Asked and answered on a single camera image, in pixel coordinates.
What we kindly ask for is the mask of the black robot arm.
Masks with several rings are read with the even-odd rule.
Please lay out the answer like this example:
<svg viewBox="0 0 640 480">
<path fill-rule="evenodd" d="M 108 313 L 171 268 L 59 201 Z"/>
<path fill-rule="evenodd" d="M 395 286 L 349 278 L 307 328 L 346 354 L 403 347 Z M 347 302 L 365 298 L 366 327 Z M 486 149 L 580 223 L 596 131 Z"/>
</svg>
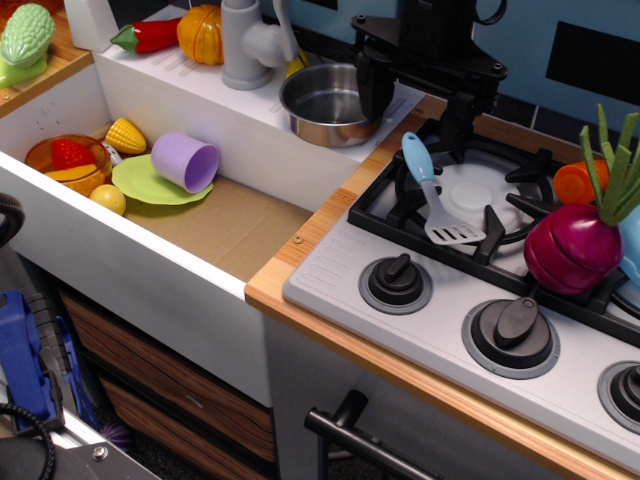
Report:
<svg viewBox="0 0 640 480">
<path fill-rule="evenodd" d="M 361 109 L 371 122 L 390 105 L 397 83 L 447 100 L 440 117 L 439 150 L 461 163 L 473 123 L 492 111 L 508 69 L 476 45 L 476 25 L 492 25 L 506 12 L 479 17 L 474 1 L 405 1 L 398 18 L 360 14 L 355 67 Z"/>
</svg>

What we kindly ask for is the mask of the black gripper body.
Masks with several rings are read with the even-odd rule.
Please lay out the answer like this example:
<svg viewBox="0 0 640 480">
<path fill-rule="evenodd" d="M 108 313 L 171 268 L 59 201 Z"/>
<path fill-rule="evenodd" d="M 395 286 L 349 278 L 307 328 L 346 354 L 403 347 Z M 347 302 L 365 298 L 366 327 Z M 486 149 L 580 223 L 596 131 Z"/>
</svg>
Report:
<svg viewBox="0 0 640 480">
<path fill-rule="evenodd" d="M 508 70 L 473 40 L 475 13 L 404 13 L 399 18 L 352 18 L 357 54 L 390 63 L 395 81 L 426 92 L 494 88 Z"/>
</svg>

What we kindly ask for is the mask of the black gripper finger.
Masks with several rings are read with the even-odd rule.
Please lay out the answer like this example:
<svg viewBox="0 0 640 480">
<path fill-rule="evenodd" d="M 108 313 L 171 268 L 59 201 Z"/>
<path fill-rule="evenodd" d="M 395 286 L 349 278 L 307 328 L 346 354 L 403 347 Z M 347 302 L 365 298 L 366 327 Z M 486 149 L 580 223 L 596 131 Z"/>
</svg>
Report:
<svg viewBox="0 0 640 480">
<path fill-rule="evenodd" d="M 374 123 L 393 99 L 395 77 L 389 62 L 371 58 L 364 51 L 357 54 L 355 66 L 361 110 Z"/>
<path fill-rule="evenodd" d="M 440 152 L 449 153 L 455 162 L 463 162 L 466 141 L 473 134 L 475 119 L 491 113 L 494 104 L 494 88 L 452 90 L 447 95 L 447 106 L 440 117 Z"/>
</svg>

